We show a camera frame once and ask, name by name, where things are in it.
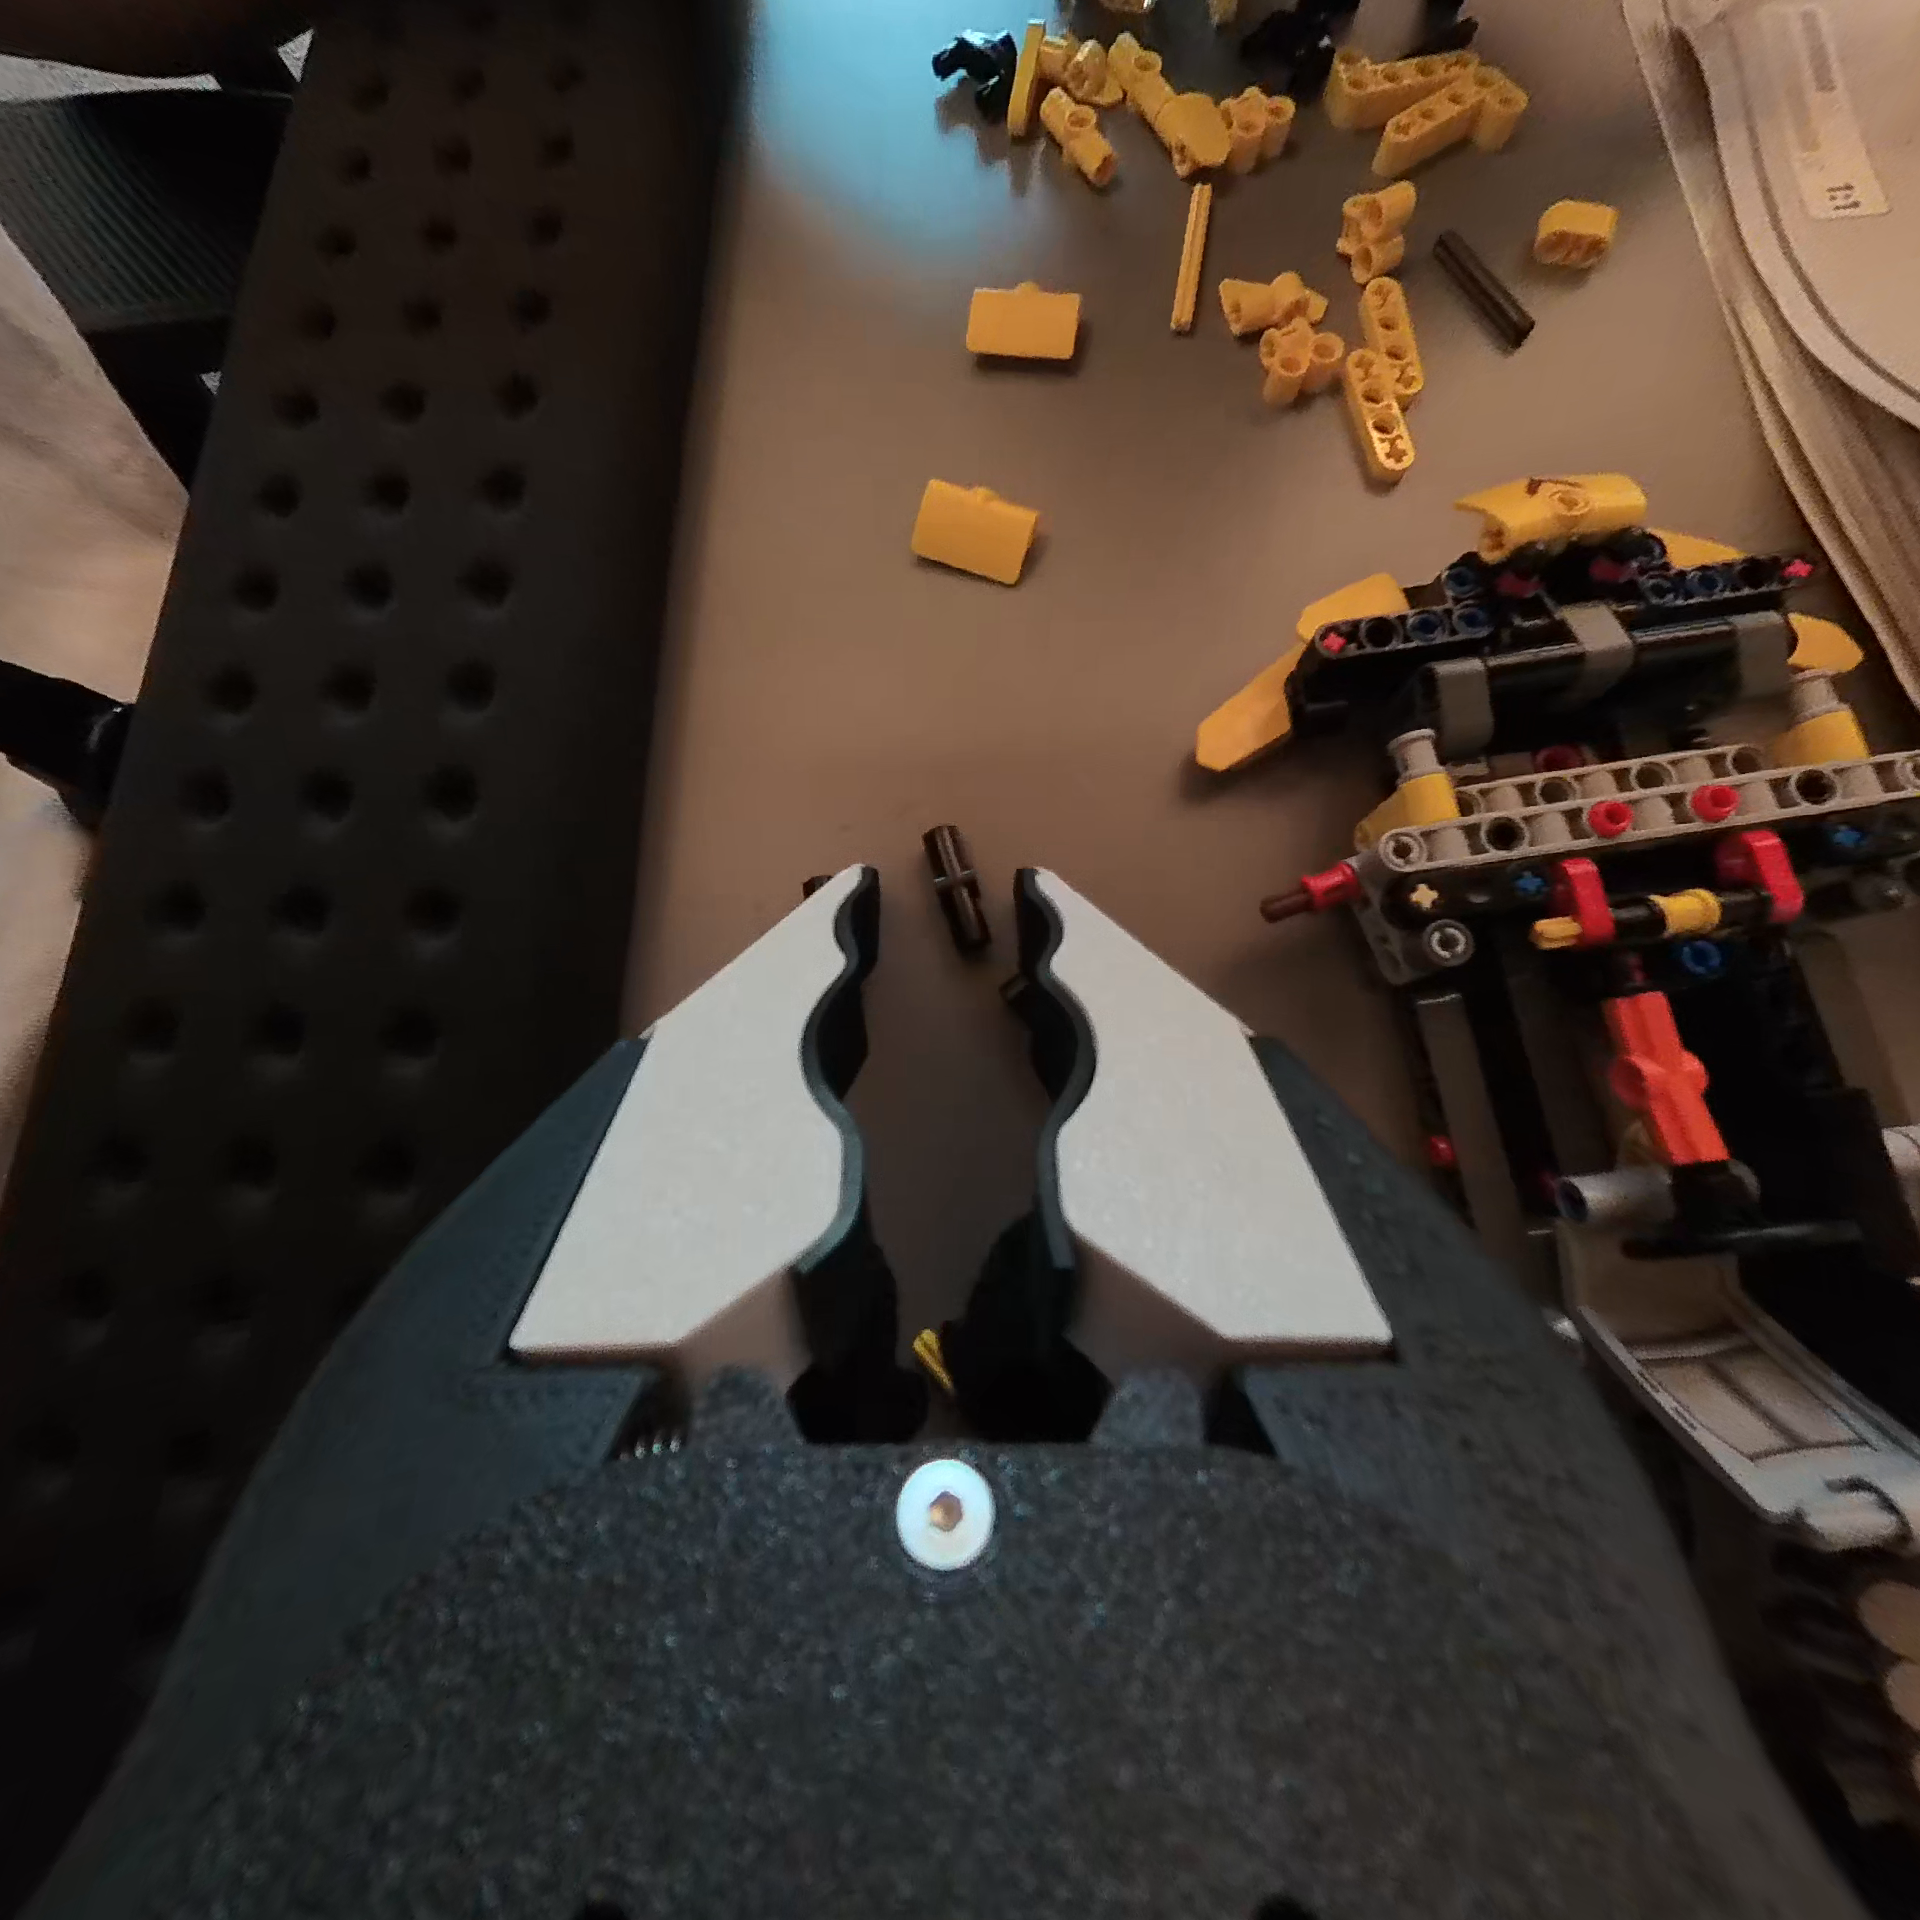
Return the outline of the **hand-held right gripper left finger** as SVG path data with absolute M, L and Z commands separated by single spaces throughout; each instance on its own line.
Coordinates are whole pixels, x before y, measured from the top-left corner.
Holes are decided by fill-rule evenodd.
M 524 1363 L 848 1363 L 881 1270 L 845 1091 L 879 872 L 845 866 L 639 1035 L 511 1332 Z

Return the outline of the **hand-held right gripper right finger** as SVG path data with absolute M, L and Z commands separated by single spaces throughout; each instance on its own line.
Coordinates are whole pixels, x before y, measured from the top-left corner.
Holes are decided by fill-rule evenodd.
M 1062 1035 L 1045 1260 L 1088 1357 L 1389 1357 L 1395 1332 L 1255 1028 L 1058 872 L 1015 875 L 1024 979 Z

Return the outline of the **black lego pin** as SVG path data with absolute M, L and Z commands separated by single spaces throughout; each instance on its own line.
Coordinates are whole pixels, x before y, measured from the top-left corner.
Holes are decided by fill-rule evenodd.
M 954 946 L 963 958 L 987 952 L 993 931 L 963 834 L 954 823 L 938 823 L 925 831 L 922 845 Z

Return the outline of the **lego car chassis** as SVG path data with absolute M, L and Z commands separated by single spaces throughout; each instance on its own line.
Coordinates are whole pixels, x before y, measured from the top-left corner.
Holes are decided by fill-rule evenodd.
M 1372 574 L 1197 765 L 1383 747 L 1351 848 L 1260 916 L 1351 916 L 1445 1185 L 1689 1505 L 1738 1509 L 1719 1607 L 1792 1767 L 1917 1834 L 1917 1119 L 1816 979 L 1824 937 L 1917 909 L 1917 750 L 1843 698 L 1861 653 L 1792 604 L 1808 574 L 1651 524 Z

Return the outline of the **yellow emblem lego tile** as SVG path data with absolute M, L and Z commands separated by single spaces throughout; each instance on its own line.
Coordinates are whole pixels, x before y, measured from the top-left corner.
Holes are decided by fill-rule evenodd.
M 1522 476 L 1455 503 L 1479 518 L 1476 556 L 1506 564 L 1522 549 L 1600 542 L 1646 524 L 1646 493 L 1628 472 Z

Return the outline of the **yellow lego panel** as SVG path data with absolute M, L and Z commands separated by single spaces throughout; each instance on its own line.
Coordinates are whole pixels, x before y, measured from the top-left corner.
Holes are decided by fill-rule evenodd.
M 1077 355 L 1086 296 L 1037 282 L 977 288 L 963 351 L 980 361 L 1067 365 Z

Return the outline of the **pile of yellow black lego pieces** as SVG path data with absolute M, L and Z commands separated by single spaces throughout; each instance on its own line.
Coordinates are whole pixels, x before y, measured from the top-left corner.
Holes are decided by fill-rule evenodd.
M 1297 409 L 1341 395 L 1363 468 L 1389 485 L 1414 468 L 1411 409 L 1426 389 L 1405 268 L 1420 209 L 1419 169 L 1440 157 L 1509 146 L 1528 90 L 1471 46 L 1461 4 L 1426 4 L 1426 31 L 1402 58 L 1339 36 L 1357 4 L 1282 4 L 1237 44 L 1250 71 L 1234 90 L 1187 85 L 1169 56 L 1130 31 L 1075 33 L 1029 19 L 959 31 L 932 52 L 932 78 L 966 102 L 1008 157 L 1039 137 L 1066 175 L 1104 192 L 1119 152 L 1112 121 L 1143 133 L 1187 191 L 1169 329 L 1202 320 L 1211 214 L 1224 201 L 1255 273 L 1218 278 L 1234 343 L 1255 343 L 1260 403 Z M 1312 182 L 1290 150 L 1301 121 L 1365 133 L 1375 150 L 1339 213 L 1282 213 L 1284 191 Z

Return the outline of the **lego instruction booklet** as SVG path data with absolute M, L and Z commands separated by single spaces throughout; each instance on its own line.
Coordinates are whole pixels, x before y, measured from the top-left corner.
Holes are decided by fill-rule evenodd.
M 1917 703 L 1917 4 L 1624 4 L 1774 462 Z

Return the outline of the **black mesh chair seat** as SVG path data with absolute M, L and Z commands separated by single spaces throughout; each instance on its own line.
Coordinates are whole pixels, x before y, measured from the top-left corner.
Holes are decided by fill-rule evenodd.
M 3 102 L 3 233 L 89 341 L 228 325 L 299 75 Z

